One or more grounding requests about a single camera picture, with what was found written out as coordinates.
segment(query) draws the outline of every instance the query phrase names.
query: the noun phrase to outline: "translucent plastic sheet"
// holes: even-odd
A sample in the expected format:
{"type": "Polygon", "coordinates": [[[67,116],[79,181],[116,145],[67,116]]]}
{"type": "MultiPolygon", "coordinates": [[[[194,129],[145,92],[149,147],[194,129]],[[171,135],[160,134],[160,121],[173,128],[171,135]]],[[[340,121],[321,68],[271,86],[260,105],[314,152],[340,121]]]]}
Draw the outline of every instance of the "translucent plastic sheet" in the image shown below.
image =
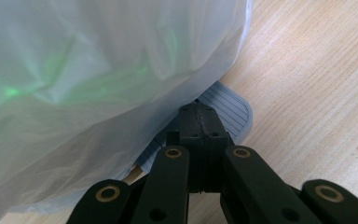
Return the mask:
{"type": "Polygon", "coordinates": [[[124,177],[233,64],[251,4],[0,0],[0,217],[124,177]]]}

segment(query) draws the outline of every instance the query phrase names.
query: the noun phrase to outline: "screw hole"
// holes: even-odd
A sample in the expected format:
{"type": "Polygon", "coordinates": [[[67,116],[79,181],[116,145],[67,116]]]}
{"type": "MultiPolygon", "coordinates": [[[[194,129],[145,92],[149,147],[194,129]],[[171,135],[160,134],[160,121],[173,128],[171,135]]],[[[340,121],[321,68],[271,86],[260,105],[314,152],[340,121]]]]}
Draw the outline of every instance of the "screw hole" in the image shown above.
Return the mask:
{"type": "Polygon", "coordinates": [[[326,185],[316,186],[315,192],[319,197],[331,203],[341,203],[344,201],[344,196],[338,190],[326,185]]]}
{"type": "Polygon", "coordinates": [[[169,148],[165,150],[165,156],[171,159],[175,159],[182,156],[182,151],[176,148],[169,148]]]}
{"type": "Polygon", "coordinates": [[[300,220],[300,215],[291,208],[283,208],[281,211],[284,218],[291,222],[298,222],[300,220]]]}
{"type": "Polygon", "coordinates": [[[241,158],[248,158],[251,156],[251,152],[245,148],[235,148],[233,151],[234,156],[241,158]]]}
{"type": "Polygon", "coordinates": [[[110,203],[114,201],[120,194],[120,188],[117,186],[109,185],[99,189],[95,195],[100,203],[110,203]]]}
{"type": "Polygon", "coordinates": [[[150,212],[150,219],[153,221],[162,221],[167,217],[167,212],[161,208],[155,208],[150,212]]]}

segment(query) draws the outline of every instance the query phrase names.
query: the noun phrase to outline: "wooden floor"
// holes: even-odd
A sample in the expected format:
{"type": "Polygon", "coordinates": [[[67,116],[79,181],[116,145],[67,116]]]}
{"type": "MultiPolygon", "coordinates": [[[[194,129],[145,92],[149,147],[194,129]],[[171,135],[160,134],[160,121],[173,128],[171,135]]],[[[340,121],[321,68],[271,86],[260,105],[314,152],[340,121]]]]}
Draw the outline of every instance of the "wooden floor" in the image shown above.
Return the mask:
{"type": "MultiPolygon", "coordinates": [[[[285,182],[323,178],[358,196],[358,1],[255,0],[248,39],[222,81],[254,110],[242,144],[285,182]]],[[[65,223],[69,214],[0,223],[65,223]]],[[[189,223],[226,223],[218,197],[192,195],[189,223]]]]}

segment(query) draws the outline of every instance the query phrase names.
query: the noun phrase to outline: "black bracket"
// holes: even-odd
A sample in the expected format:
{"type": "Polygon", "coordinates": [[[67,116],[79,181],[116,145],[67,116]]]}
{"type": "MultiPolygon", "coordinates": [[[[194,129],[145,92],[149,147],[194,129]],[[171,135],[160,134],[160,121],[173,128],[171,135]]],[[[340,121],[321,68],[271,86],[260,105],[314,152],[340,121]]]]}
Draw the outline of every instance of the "black bracket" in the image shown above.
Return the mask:
{"type": "Polygon", "coordinates": [[[188,194],[221,193],[228,223],[358,223],[358,199],[341,186],[311,180],[286,185],[251,148],[234,146],[213,108],[179,109],[145,177],[132,185],[104,180],[76,205],[68,224],[187,223],[188,194]]]}

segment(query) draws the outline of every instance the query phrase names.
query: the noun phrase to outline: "wooden surface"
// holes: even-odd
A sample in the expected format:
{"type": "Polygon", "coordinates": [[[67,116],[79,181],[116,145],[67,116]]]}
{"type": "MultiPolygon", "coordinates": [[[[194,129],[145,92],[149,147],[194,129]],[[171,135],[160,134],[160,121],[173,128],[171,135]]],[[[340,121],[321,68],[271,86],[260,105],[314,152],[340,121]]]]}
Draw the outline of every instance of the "wooden surface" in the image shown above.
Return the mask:
{"type": "MultiPolygon", "coordinates": [[[[358,1],[255,0],[244,49],[222,81],[254,110],[242,144],[285,182],[323,178],[358,196],[358,1]]],[[[226,223],[215,195],[190,200],[189,223],[226,223]]],[[[0,223],[65,223],[69,213],[0,223]]]]}

